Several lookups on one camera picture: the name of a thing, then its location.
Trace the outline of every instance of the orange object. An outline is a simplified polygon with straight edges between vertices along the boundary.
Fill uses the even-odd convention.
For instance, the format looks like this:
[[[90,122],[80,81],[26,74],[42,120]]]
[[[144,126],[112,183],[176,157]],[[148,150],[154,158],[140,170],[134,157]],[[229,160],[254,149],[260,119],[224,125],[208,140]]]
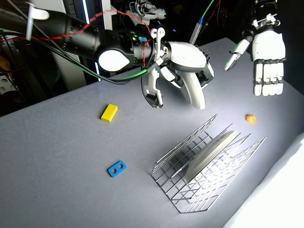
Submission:
[[[246,121],[250,124],[256,124],[257,118],[254,115],[246,115]]]

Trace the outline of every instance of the gray table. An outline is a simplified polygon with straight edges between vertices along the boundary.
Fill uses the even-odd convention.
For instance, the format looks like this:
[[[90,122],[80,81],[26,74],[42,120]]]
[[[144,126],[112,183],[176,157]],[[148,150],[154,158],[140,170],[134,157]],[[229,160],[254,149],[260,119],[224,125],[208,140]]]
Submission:
[[[95,83],[0,118],[0,227],[222,227],[304,126],[304,96],[289,84],[280,96],[253,95],[248,54],[223,71],[234,45],[222,39],[203,47],[216,74],[203,111],[162,81],[164,107],[152,109],[137,80]],[[119,106],[110,124],[99,119],[108,103]],[[267,140],[209,211],[179,214],[150,172],[214,114],[213,134],[233,123],[253,134],[249,142]],[[111,178],[106,169],[118,160],[127,169]]]

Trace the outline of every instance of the yellow block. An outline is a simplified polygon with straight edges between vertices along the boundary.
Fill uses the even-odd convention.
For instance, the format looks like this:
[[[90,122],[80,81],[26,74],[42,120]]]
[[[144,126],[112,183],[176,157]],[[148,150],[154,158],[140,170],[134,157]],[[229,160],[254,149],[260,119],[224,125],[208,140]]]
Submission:
[[[118,110],[118,106],[114,104],[109,104],[105,109],[105,112],[101,116],[101,119],[110,123],[113,117],[115,116],[117,110]]]

